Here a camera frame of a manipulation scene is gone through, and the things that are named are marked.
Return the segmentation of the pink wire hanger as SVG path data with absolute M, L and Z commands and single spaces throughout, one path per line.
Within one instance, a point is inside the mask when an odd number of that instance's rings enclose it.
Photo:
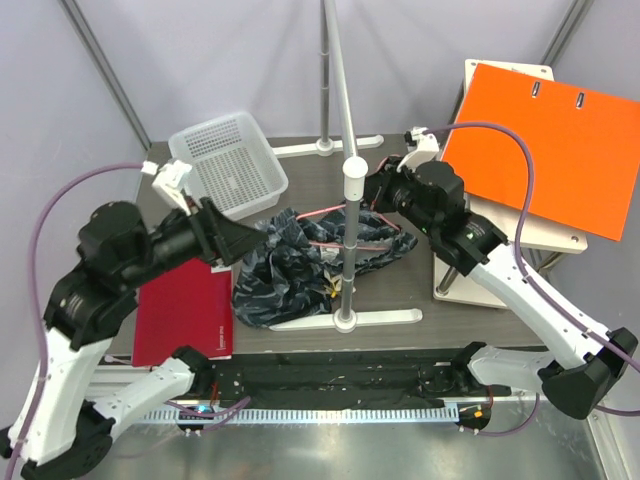
M 400 163 L 402 158 L 391 155 L 383 158 L 370 171 L 364 158 L 352 156 L 343 166 L 343 201 L 335 206 L 298 214 L 296 226 L 310 244 L 338 248 L 346 245 L 372 252 L 377 256 L 402 256 L 411 251 L 416 238 L 402 227 L 382 216 L 373 215 L 360 207 L 365 178 L 386 165 Z

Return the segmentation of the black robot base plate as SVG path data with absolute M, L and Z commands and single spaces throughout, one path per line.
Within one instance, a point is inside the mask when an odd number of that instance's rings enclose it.
M 459 349 L 235 355 L 213 363 L 213 376 L 183 400 L 251 409 L 374 410 L 438 408 L 446 399 L 506 397 L 457 369 Z

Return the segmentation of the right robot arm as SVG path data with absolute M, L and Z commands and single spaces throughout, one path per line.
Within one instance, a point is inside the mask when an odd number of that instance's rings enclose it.
M 621 378 L 636 336 L 608 329 L 547 283 L 498 227 L 467 208 L 464 182 L 450 165 L 431 161 L 411 170 L 393 157 L 366 178 L 364 202 L 409 221 L 438 259 L 500 299 L 546 347 L 533 352 L 471 343 L 451 371 L 457 391 L 472 395 L 485 385 L 528 390 L 582 420 Z

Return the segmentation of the dark shark-print shorts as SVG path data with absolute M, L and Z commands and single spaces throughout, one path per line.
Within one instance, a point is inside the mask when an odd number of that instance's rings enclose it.
M 267 328 L 299 318 L 329 313 L 341 296 L 341 274 L 326 271 L 319 247 L 310 244 L 296 226 L 299 213 L 285 208 L 255 224 L 268 240 L 242 260 L 232 293 L 235 317 L 253 328 Z M 356 249 L 357 277 L 378 271 L 404 258 L 377 256 Z

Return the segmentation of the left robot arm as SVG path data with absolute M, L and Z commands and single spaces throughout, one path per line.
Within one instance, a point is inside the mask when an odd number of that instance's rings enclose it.
M 93 470 L 139 417 L 177 396 L 205 397 L 212 361 L 181 346 L 153 371 L 96 400 L 86 391 L 104 353 L 138 303 L 136 293 L 163 274 L 198 259 L 231 266 L 268 238 L 225 217 L 208 198 L 174 209 L 147 229 L 127 201 L 100 206 L 78 233 L 79 263 L 54 286 L 43 323 L 47 354 L 22 409 L 1 431 L 1 455 L 19 454 L 25 479 L 78 479 Z

